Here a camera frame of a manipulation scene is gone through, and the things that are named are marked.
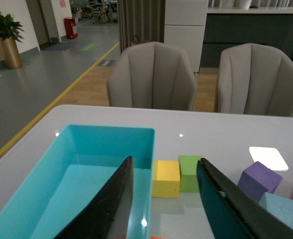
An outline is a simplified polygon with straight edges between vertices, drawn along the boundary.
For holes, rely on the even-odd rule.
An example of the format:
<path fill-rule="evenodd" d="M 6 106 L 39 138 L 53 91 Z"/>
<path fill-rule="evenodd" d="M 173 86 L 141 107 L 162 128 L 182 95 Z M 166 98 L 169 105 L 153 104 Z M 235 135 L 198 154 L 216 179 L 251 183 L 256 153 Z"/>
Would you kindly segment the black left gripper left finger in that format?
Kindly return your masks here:
<path fill-rule="evenodd" d="M 57 239 L 124 239 L 133 201 L 134 161 L 128 156 Z"/>

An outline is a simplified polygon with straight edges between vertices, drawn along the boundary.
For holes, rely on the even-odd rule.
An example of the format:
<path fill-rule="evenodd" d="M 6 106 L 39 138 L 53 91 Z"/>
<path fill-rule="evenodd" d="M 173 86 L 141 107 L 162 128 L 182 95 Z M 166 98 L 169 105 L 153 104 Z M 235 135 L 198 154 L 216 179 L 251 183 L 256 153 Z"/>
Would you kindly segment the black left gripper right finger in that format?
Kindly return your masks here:
<path fill-rule="evenodd" d="M 207 159 L 197 162 L 196 176 L 216 239 L 293 239 L 293 229 L 259 206 Z"/>

